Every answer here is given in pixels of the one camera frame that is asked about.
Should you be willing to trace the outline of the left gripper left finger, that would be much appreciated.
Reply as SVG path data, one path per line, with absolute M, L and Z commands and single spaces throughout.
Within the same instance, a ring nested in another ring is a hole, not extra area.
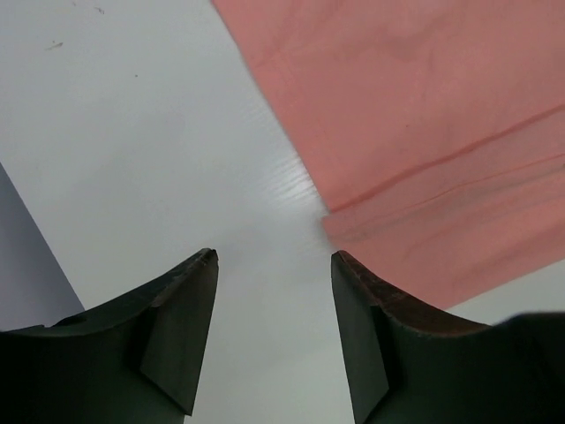
M 198 251 L 57 324 L 1 335 L 4 423 L 181 423 L 193 413 L 218 282 Z

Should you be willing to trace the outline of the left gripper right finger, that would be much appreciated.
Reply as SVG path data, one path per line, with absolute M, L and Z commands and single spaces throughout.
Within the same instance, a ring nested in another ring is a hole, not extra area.
M 473 322 L 344 251 L 332 255 L 331 281 L 357 423 L 563 422 L 563 313 Z

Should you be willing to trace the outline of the pink t shirt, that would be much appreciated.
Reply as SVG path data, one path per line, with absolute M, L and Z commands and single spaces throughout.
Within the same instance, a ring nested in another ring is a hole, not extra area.
M 563 2 L 215 8 L 337 249 L 437 307 L 563 259 Z

